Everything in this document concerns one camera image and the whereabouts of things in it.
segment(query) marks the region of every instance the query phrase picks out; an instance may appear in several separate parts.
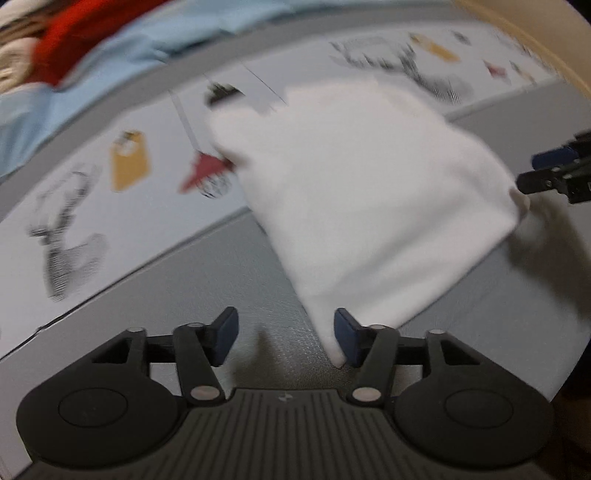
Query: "red illustration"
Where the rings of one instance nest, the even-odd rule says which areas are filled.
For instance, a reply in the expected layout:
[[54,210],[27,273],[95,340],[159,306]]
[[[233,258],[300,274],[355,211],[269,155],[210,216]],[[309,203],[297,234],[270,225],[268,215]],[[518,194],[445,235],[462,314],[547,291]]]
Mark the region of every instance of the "red illustration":
[[488,72],[491,74],[491,77],[500,78],[503,80],[508,79],[506,68],[501,67],[500,65],[494,65],[486,60],[483,60],[483,61],[484,61],[484,65],[486,65],[486,68],[488,69]]
[[197,152],[193,171],[179,188],[180,193],[187,193],[195,188],[207,197],[218,197],[225,193],[227,184],[224,174],[233,171],[234,165],[227,159],[221,159]]

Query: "red fabric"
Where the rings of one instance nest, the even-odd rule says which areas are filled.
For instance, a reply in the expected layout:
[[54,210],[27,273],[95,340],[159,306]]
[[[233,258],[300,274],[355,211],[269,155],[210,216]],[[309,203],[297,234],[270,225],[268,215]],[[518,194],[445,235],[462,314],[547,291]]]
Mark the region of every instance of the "red fabric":
[[57,85],[95,45],[168,0],[77,0],[50,23],[33,53],[42,81]]

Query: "black sketch drawing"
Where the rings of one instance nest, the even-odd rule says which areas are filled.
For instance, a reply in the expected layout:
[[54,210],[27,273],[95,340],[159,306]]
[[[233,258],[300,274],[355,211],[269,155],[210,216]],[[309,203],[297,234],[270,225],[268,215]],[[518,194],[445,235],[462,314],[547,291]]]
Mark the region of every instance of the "black sketch drawing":
[[98,168],[76,168],[38,197],[28,234],[40,238],[44,246],[44,277],[53,300],[63,300],[84,285],[106,254],[106,237],[100,233],[71,248],[64,238],[74,221],[74,209],[88,196],[99,174]]
[[464,45],[468,45],[468,46],[472,45],[472,42],[470,41],[470,39],[467,36],[465,36],[462,32],[452,30],[452,35],[456,38],[456,40],[458,42],[463,43]]
[[[457,76],[436,77],[419,72],[417,54],[409,44],[396,48],[382,37],[368,37],[341,43],[331,42],[331,45],[342,55],[342,58],[331,57],[336,63],[356,69],[376,69],[385,73],[406,75],[440,102],[457,105],[473,95],[471,85]],[[388,60],[385,55],[368,55],[365,51],[372,46],[386,47],[389,56],[396,57],[398,61],[395,63]]]
[[221,85],[219,83],[212,82],[209,85],[209,93],[205,97],[205,104],[212,108],[216,104],[223,102],[226,99],[244,96],[244,94],[232,85]]

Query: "white cloth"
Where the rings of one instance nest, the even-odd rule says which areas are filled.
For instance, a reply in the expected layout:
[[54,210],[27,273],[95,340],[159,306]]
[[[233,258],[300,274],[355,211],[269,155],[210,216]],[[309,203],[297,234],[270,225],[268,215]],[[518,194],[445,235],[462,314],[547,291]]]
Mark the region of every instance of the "white cloth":
[[20,38],[0,48],[0,93],[22,84],[33,69],[33,49],[39,40]]
[[0,28],[43,8],[53,1],[54,0],[9,0],[0,7]]
[[499,159],[403,90],[307,86],[273,109],[229,103],[210,126],[337,366],[336,308],[399,327],[519,221]]

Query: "wooden edge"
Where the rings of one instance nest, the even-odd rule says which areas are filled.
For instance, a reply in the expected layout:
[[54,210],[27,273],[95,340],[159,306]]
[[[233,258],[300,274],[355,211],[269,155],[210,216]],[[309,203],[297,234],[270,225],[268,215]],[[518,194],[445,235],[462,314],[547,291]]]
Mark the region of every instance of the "wooden edge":
[[566,0],[454,0],[537,53],[591,98],[591,25]]

